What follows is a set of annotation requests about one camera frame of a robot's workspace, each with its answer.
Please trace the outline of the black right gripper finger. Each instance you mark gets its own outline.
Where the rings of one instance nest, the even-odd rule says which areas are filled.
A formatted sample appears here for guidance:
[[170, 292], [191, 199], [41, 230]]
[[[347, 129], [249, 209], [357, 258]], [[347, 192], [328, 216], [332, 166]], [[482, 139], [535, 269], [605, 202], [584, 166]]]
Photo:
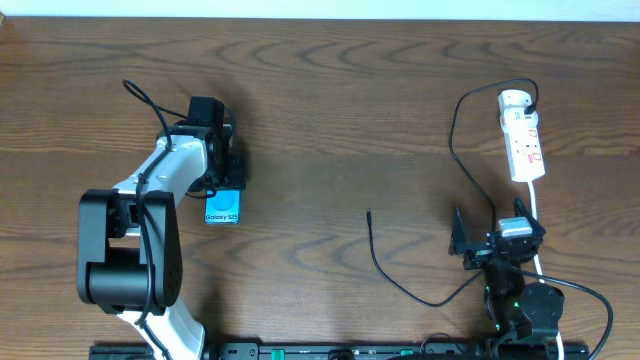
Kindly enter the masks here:
[[460, 211], [454, 208], [453, 224], [448, 248], [449, 255], [463, 255], [469, 250], [469, 238]]
[[529, 222], [529, 225], [532, 229], [533, 236], [544, 236], [546, 234], [546, 230], [544, 227], [534, 218], [531, 211], [526, 207], [524, 202], [516, 197], [513, 201], [514, 213], [517, 217], [524, 217]]

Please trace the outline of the blue screen smartphone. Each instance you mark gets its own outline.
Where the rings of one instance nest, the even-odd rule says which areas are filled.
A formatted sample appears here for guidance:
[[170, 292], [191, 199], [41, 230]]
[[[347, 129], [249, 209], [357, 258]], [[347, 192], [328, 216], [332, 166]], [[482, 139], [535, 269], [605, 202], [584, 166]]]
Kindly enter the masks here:
[[204, 221], [206, 224], [237, 224], [240, 219], [241, 192], [221, 190], [213, 194], [207, 192]]

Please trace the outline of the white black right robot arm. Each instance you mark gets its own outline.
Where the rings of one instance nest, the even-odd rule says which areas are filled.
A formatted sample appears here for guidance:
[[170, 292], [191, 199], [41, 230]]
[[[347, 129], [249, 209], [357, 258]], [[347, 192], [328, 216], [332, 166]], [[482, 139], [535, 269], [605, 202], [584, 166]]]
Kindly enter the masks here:
[[484, 276], [497, 327], [497, 336], [487, 341], [494, 356], [517, 346], [546, 348], [556, 338], [563, 314], [563, 292], [547, 283], [526, 282], [521, 269], [538, 254], [546, 230], [519, 198], [514, 200], [514, 212], [479, 242], [470, 239], [460, 211], [455, 210], [449, 245], [449, 253], [460, 255], [465, 269]]

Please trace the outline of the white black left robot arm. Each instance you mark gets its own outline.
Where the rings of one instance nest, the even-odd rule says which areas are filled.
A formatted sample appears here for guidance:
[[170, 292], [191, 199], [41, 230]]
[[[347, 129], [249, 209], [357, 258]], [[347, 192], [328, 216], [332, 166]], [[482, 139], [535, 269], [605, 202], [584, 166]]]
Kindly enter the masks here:
[[194, 96], [165, 125], [155, 149], [111, 189], [79, 202], [77, 292], [130, 324], [141, 345], [95, 345], [92, 359], [214, 359], [207, 329], [180, 297], [183, 257], [177, 208], [204, 201], [208, 225], [236, 224], [246, 188], [244, 161], [231, 151], [235, 118], [213, 97]]

